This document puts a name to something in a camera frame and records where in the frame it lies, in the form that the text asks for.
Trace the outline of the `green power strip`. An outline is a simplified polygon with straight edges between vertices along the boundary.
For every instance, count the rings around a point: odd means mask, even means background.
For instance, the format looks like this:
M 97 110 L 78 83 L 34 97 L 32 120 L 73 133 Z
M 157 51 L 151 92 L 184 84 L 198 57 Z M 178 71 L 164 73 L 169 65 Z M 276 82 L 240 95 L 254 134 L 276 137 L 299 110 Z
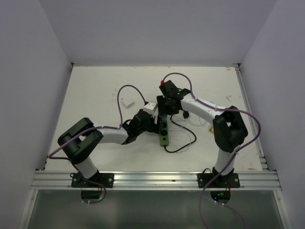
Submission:
M 169 131 L 168 131 L 168 122 L 162 120 L 163 115 L 158 116 L 159 123 L 159 142 L 160 146 L 168 146 L 169 145 Z

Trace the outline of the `yellow usb charger plug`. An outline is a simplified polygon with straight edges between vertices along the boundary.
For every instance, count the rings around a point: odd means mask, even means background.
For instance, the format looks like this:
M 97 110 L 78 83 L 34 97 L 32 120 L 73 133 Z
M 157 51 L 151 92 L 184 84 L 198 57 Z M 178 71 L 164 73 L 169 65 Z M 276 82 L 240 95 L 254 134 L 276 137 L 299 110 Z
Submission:
M 209 132 L 214 133 L 214 128 L 212 126 L 209 128 Z

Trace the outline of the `white charger plug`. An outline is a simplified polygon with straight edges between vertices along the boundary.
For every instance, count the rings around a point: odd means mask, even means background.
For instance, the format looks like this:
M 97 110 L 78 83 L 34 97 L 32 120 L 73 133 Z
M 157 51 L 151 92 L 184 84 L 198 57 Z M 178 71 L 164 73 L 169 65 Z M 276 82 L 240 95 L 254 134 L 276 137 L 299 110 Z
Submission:
M 134 105 L 134 100 L 131 98 L 121 98 L 121 103 L 126 109 L 129 109 Z

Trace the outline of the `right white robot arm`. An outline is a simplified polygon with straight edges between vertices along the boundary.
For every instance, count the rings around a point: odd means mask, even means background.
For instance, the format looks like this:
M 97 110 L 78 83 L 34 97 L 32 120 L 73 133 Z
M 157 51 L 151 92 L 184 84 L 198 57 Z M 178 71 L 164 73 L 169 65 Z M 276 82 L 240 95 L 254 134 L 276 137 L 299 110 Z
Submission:
M 212 125 L 214 141 L 219 147 L 212 181 L 215 186 L 224 187 L 229 182 L 228 175 L 234 170 L 236 151 L 248 136 L 245 123 L 236 112 L 237 108 L 231 106 L 229 111 L 225 111 L 224 107 L 217 108 L 210 102 L 203 105 L 193 98 L 190 90 L 179 90 L 172 81 L 162 81 L 159 89 L 162 95 L 157 97 L 157 103 L 161 115 L 176 115 L 184 111 Z

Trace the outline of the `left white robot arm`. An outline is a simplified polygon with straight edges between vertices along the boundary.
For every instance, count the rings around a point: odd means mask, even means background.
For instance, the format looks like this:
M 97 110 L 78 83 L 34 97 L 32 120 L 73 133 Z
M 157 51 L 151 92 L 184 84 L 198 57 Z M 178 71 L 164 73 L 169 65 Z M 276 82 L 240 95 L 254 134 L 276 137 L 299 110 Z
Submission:
M 99 175 L 90 154 L 98 144 L 127 145 L 144 132 L 158 134 L 159 131 L 160 118 L 141 109 L 133 119 L 125 121 L 120 128 L 97 127 L 89 118 L 82 118 L 62 134 L 57 143 L 72 165 L 82 174 L 83 183 L 88 187 L 94 187 L 98 184 Z

